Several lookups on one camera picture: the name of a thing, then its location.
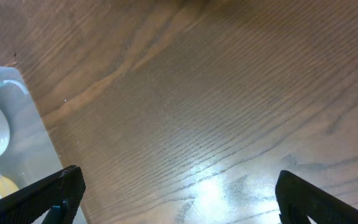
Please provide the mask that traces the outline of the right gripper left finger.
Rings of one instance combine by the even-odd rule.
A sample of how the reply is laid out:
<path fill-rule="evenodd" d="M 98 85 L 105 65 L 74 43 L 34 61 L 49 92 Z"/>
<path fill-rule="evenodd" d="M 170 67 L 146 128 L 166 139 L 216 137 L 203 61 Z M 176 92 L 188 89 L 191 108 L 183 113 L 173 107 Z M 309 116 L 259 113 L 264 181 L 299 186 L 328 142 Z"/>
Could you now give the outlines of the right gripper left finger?
<path fill-rule="evenodd" d="M 0 223 L 71 224 L 86 190 L 81 168 L 68 166 L 0 199 Z"/>

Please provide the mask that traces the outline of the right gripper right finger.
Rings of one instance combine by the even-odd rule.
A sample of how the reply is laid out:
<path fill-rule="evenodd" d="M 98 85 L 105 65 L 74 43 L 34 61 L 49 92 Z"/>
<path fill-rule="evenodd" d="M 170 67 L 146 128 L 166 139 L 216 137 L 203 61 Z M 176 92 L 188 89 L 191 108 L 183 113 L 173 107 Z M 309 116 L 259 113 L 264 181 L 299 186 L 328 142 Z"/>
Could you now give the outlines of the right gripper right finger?
<path fill-rule="evenodd" d="M 358 209 L 287 170 L 278 176 L 275 196 L 282 224 L 358 223 Z"/>

